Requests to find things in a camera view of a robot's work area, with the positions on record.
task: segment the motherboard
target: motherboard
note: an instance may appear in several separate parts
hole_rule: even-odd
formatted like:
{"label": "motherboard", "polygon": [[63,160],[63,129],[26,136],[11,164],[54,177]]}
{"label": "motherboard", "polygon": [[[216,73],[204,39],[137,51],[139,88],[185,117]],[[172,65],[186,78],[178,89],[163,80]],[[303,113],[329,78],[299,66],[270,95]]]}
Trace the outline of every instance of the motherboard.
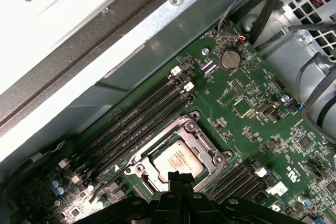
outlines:
{"label": "motherboard", "polygon": [[[238,35],[227,22],[224,35]],[[336,172],[253,46],[209,30],[18,187],[30,223],[74,223],[191,173],[218,203],[243,197],[305,223],[336,223]]]}

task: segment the capacitor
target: capacitor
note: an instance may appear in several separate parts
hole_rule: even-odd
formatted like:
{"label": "capacitor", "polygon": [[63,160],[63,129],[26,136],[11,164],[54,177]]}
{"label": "capacitor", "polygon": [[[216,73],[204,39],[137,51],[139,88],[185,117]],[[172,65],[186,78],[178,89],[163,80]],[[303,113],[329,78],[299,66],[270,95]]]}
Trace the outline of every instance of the capacitor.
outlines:
{"label": "capacitor", "polygon": [[94,187],[93,185],[89,185],[89,186],[88,186],[88,190],[89,190],[89,191],[93,191],[94,188],[95,188],[95,187]]}
{"label": "capacitor", "polygon": [[64,193],[64,188],[63,187],[57,187],[56,189],[58,195],[62,195]]}
{"label": "capacitor", "polygon": [[310,207],[311,201],[306,196],[299,196],[298,201],[303,204],[305,207]]}
{"label": "capacitor", "polygon": [[51,182],[51,186],[52,186],[53,188],[57,188],[57,187],[59,187],[59,182],[58,182],[57,180],[53,180],[53,181]]}
{"label": "capacitor", "polygon": [[105,198],[104,197],[100,197],[97,202],[96,202],[96,206],[99,208],[99,209],[102,209],[104,207],[104,203],[105,203]]}
{"label": "capacitor", "polygon": [[55,200],[55,202],[54,202],[54,206],[55,207],[59,207],[61,205],[61,201],[59,201],[59,200]]}
{"label": "capacitor", "polygon": [[284,95],[281,97],[281,101],[282,101],[283,103],[288,102],[289,99],[290,99],[290,97],[289,97],[288,95],[286,95],[286,94],[284,94]]}
{"label": "capacitor", "polygon": [[236,69],[239,67],[240,64],[240,55],[236,51],[228,50],[223,53],[219,63],[224,69]]}

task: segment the cpu socket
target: cpu socket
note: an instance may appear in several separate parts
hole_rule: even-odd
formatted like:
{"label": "cpu socket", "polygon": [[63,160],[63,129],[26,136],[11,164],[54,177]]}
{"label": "cpu socket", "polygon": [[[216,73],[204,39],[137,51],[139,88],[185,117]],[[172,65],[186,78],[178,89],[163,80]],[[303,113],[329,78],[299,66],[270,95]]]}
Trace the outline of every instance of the cpu socket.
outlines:
{"label": "cpu socket", "polygon": [[168,172],[191,173],[194,190],[213,181],[232,156],[221,153],[197,125],[200,114],[194,111],[179,116],[157,132],[128,162],[126,175],[136,174],[151,192],[168,191]]}

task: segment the black tool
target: black tool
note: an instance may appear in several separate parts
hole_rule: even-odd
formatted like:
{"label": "black tool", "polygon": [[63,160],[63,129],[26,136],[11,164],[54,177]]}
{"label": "black tool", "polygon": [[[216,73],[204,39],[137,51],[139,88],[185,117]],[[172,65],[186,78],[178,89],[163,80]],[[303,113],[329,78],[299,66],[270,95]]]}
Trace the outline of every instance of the black tool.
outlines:
{"label": "black tool", "polygon": [[191,174],[169,173],[169,191],[155,193],[147,203],[128,197],[76,224],[303,224],[299,220],[251,201],[229,197],[219,205],[204,193],[195,193]]}

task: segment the green circuit board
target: green circuit board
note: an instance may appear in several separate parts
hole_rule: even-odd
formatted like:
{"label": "green circuit board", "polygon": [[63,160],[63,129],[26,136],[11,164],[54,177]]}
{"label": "green circuit board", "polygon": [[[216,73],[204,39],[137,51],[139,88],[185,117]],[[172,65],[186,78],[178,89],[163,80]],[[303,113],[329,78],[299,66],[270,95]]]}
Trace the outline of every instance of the green circuit board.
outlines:
{"label": "green circuit board", "polygon": [[[239,34],[232,23],[227,23],[223,32]],[[209,54],[202,53],[204,48],[209,49]],[[225,69],[221,65],[221,57],[228,50],[234,50],[240,55],[239,67],[233,70]],[[199,95],[173,111],[168,118],[164,118],[151,135],[157,134],[178,115],[198,111],[201,115],[198,125],[213,144],[221,152],[232,151],[233,156],[221,175],[223,178],[242,162],[257,161],[261,167],[269,170],[269,174],[265,179],[266,187],[261,190],[261,194],[257,194],[258,199],[256,195],[250,195],[249,199],[297,219],[309,216],[312,219],[319,218],[324,223],[336,223],[336,173],[333,154],[323,145],[323,137],[303,121],[299,106],[285,85],[249,42],[216,36],[211,30],[180,52],[78,138],[72,140],[69,147],[48,164],[49,173],[43,179],[28,183],[28,186],[21,189],[18,198],[33,200],[39,195],[44,199],[35,202],[35,207],[43,206],[46,212],[41,223],[46,220],[49,223],[73,223],[97,211],[87,202],[91,197],[90,192],[86,190],[83,195],[74,183],[70,182],[66,196],[57,196],[50,189],[50,181],[60,176],[58,162],[64,157],[71,157],[81,145],[107,127],[118,113],[136,103],[176,66],[191,78]],[[281,100],[284,95],[288,96],[288,101]],[[262,110],[263,106],[270,104],[274,111],[263,114],[266,113]],[[94,181],[94,188],[110,181],[144,143],[139,142],[98,176]],[[82,171],[83,168],[78,167],[73,170],[73,174],[64,177],[70,179]],[[118,183],[123,188],[123,197],[138,195],[148,201],[151,199],[152,193],[135,175],[124,174],[120,176]],[[213,183],[209,183],[202,191],[210,192]],[[276,190],[279,185],[282,186],[280,191]],[[298,202],[298,197],[302,195],[311,200],[309,207]],[[55,200],[59,200],[61,205],[55,206]],[[115,201],[113,197],[108,198],[104,207]],[[74,209],[79,212],[76,216],[72,214]]]}

